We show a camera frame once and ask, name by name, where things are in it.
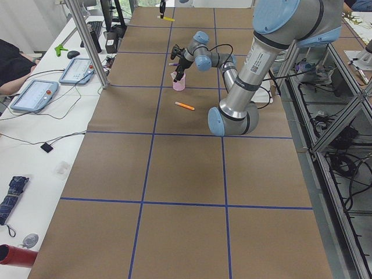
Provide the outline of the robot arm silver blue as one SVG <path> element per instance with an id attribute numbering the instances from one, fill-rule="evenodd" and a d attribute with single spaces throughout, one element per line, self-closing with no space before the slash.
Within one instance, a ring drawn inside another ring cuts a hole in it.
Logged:
<path id="1" fill-rule="evenodd" d="M 253 41 L 241 70 L 231 54 L 213 53 L 209 36 L 197 32 L 186 48 L 175 45 L 171 58 L 179 58 L 175 82 L 186 69 L 212 67 L 220 70 L 227 97 L 208 112 L 208 126 L 217 136 L 244 135 L 258 123 L 258 108 L 252 98 L 260 88 L 278 54 L 292 42 L 299 47 L 329 44 L 341 34 L 343 1 L 259 1 L 253 12 Z"/>

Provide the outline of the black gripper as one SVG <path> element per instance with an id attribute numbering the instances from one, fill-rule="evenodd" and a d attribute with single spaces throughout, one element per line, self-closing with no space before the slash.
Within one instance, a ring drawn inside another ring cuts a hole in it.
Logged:
<path id="1" fill-rule="evenodd" d="M 184 77 L 184 71 L 192 66 L 192 61 L 182 57 L 178 61 L 178 66 L 173 72 L 173 81 L 180 81 Z"/>
<path id="2" fill-rule="evenodd" d="M 165 9 L 166 9 L 166 0 L 161 0 L 160 5 L 159 5 L 159 12 L 160 12 L 159 18 L 160 19 L 164 18 Z"/>

